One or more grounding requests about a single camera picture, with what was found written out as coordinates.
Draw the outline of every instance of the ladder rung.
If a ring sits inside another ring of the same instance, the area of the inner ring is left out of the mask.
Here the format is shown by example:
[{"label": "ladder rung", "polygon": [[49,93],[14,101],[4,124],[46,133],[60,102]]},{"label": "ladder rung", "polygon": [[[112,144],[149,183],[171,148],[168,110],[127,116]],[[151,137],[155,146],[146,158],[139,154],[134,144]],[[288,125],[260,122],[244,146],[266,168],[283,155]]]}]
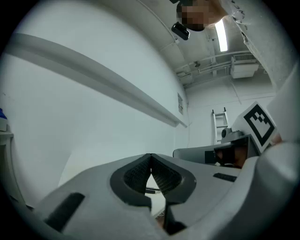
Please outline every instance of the ladder rung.
[{"label": "ladder rung", "polygon": [[224,116],[225,115],[225,112],[223,113],[218,113],[218,114],[215,114],[216,117],[219,117],[219,116]]},{"label": "ladder rung", "polygon": [[226,128],[228,125],[217,126],[217,128]]}]

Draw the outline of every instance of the blue object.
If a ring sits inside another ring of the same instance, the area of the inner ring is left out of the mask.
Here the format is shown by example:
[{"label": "blue object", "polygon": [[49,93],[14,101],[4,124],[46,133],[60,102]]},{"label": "blue object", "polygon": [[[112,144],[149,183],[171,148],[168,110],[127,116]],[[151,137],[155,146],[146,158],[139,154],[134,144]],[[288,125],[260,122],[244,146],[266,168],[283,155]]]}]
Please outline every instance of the blue object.
[{"label": "blue object", "polygon": [[0,108],[0,118],[7,119],[7,117],[4,115],[2,108]]}]

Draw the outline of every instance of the person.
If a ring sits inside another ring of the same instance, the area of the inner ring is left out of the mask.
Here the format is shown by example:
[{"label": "person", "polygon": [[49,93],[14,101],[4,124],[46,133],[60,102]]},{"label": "person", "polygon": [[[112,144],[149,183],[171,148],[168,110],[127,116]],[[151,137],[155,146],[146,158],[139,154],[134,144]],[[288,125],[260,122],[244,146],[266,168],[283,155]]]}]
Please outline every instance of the person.
[{"label": "person", "polygon": [[244,43],[269,74],[279,91],[298,61],[298,53],[285,29],[260,0],[192,0],[177,5],[177,15],[185,27],[202,31],[231,16]]}]

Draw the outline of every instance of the ceiling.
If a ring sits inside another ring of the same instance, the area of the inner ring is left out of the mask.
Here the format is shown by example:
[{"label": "ceiling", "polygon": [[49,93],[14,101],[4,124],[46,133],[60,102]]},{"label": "ceiling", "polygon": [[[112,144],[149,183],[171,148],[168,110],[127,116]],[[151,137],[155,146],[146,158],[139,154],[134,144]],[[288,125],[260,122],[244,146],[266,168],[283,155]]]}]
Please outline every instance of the ceiling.
[{"label": "ceiling", "polygon": [[[189,40],[184,41],[171,32],[171,27],[177,19],[176,4],[172,4],[169,0],[98,0],[98,2],[118,12],[138,28],[160,51],[175,73],[186,75],[180,79],[184,85],[224,76],[225,71],[206,71],[205,74],[199,74],[194,64],[195,61],[200,61],[200,69],[206,70],[207,66],[230,61],[232,54],[209,58],[223,53],[220,52],[214,26],[202,32],[190,31]],[[224,18],[224,25],[227,53],[248,50],[233,19]]]}]

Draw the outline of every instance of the ceiling light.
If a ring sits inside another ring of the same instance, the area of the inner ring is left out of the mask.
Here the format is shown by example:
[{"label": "ceiling light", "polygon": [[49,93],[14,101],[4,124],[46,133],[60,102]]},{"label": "ceiling light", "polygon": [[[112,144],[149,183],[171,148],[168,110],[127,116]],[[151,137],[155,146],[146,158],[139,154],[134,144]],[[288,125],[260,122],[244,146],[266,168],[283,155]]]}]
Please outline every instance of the ceiling light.
[{"label": "ceiling light", "polygon": [[217,37],[219,38],[220,51],[225,52],[228,50],[228,47],[223,20],[221,19],[221,21],[216,23],[215,26],[217,30]]}]

